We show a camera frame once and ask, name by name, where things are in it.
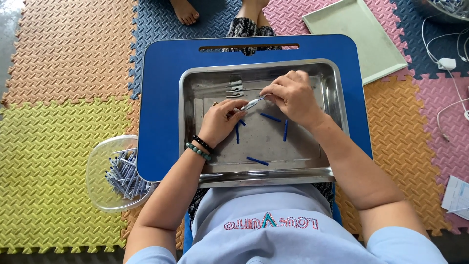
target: stainless steel tray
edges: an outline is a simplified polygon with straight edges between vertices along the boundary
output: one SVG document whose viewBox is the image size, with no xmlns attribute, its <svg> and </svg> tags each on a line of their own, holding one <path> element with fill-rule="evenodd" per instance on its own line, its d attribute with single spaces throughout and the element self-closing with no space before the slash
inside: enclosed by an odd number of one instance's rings
<svg viewBox="0 0 469 264">
<path fill-rule="evenodd" d="M 309 73 L 316 100 L 348 135 L 345 103 L 339 69 L 330 60 L 314 59 L 220 67 L 192 68 L 179 82 L 179 145 L 200 130 L 204 114 L 214 102 L 226 99 L 223 89 L 204 85 L 242 80 L 244 96 L 256 98 L 265 86 L 290 70 Z M 260 113 L 282 120 L 275 122 Z M 216 148 L 216 155 L 204 166 L 199 187 L 259 186 L 334 181 L 325 153 L 314 138 L 300 125 L 289 120 L 287 141 L 283 130 L 287 117 L 269 101 L 260 101 L 243 118 L 240 143 L 235 130 Z M 269 166 L 246 159 L 247 156 L 267 161 Z"/>
</svg>

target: woman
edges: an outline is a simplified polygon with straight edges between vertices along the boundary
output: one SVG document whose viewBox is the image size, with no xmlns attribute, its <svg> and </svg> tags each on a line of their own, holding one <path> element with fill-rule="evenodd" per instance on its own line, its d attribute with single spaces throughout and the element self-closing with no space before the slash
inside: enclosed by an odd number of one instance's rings
<svg viewBox="0 0 469 264">
<path fill-rule="evenodd" d="M 261 16 L 265 5 L 255 3 L 244 0 L 238 18 L 251 21 L 238 20 L 246 21 L 243 25 L 254 23 L 253 10 Z M 359 212 L 366 248 L 332 219 L 330 203 L 311 184 L 213 188 L 198 204 L 194 245 L 180 263 L 446 263 L 399 188 L 321 111 L 306 72 L 290 71 L 260 95 L 319 142 Z M 124 263 L 176 263 L 176 229 L 196 193 L 202 167 L 211 149 L 246 114 L 235 109 L 247 103 L 225 100 L 210 107 L 200 140 L 187 144 L 137 218 Z"/>
</svg>

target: metal bowl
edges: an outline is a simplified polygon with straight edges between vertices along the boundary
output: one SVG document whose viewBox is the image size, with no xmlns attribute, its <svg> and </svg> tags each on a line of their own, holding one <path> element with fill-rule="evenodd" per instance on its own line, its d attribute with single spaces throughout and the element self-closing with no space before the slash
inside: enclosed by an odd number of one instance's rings
<svg viewBox="0 0 469 264">
<path fill-rule="evenodd" d="M 432 1 L 428 0 L 412 0 L 417 11 L 429 20 L 446 24 L 468 24 L 469 18 L 457 16 L 442 9 Z"/>
</svg>

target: blue plastic pen part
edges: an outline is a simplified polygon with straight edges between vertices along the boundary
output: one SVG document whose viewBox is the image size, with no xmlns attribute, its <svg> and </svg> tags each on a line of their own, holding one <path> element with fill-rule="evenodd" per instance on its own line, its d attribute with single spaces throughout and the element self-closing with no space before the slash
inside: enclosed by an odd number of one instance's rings
<svg viewBox="0 0 469 264">
<path fill-rule="evenodd" d="M 261 160 L 257 160 L 255 158 L 251 158 L 251 157 L 246 157 L 248 160 L 251 160 L 251 161 L 255 161 L 257 163 L 260 163 L 260 164 L 264 164 L 265 166 L 269 166 L 269 163 L 265 162 L 265 161 L 261 161 Z"/>
<path fill-rule="evenodd" d="M 282 122 L 282 120 L 278 119 L 278 118 L 275 118 L 273 116 L 270 116 L 268 114 L 264 114 L 264 113 L 261 113 L 261 116 L 265 116 L 266 118 L 270 118 L 272 119 L 273 121 L 277 121 L 277 122 Z"/>
<path fill-rule="evenodd" d="M 236 143 L 239 144 L 239 124 L 236 123 Z"/>
<path fill-rule="evenodd" d="M 283 131 L 283 141 L 287 141 L 288 119 L 285 120 L 285 130 Z"/>
</svg>

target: navy blue foam tile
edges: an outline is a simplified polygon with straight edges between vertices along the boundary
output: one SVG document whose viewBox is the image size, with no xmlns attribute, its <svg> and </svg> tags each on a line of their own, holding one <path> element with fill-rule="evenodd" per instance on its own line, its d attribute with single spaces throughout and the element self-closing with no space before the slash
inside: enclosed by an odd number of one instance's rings
<svg viewBox="0 0 469 264">
<path fill-rule="evenodd" d="M 134 92 L 132 99 L 138 99 L 141 92 L 144 52 L 149 44 L 161 39 L 224 38 L 242 3 L 241 0 L 189 2 L 200 14 L 197 23 L 191 26 L 179 22 L 169 0 L 139 0 L 134 8 L 137 18 L 132 23 L 137 27 L 132 34 L 136 41 L 131 48 L 136 52 L 130 59 L 135 63 L 135 68 L 129 71 L 129 75 L 134 76 L 134 82 L 128 85 L 129 90 Z"/>
<path fill-rule="evenodd" d="M 439 70 L 438 66 L 431 61 L 427 54 L 424 43 L 422 41 L 422 23 L 424 18 L 420 16 L 417 10 L 414 8 L 412 1 L 410 0 L 391 0 L 396 3 L 397 9 L 394 13 L 401 19 L 400 23 L 397 23 L 398 28 L 404 29 L 404 36 L 401 36 L 401 41 L 406 41 L 408 49 L 404 49 L 405 55 L 410 55 L 412 63 L 409 63 L 409 69 L 415 70 L 416 79 L 422 79 L 421 74 L 430 74 L 430 79 L 438 79 L 436 73 L 444 72 L 447 78 L 451 76 L 446 70 Z M 460 25 L 450 24 L 438 24 L 429 21 L 425 21 L 424 37 L 425 41 L 428 42 L 434 37 L 438 37 L 449 33 L 459 33 L 465 27 Z M 469 37 L 469 33 L 462 35 L 459 43 L 459 50 L 462 56 L 464 56 L 463 44 L 466 38 Z M 429 45 L 431 53 L 437 58 L 452 58 L 456 60 L 456 68 L 452 72 L 460 72 L 461 77 L 468 77 L 469 62 L 463 62 L 457 54 L 456 40 L 458 35 L 445 36 L 432 41 Z"/>
</svg>

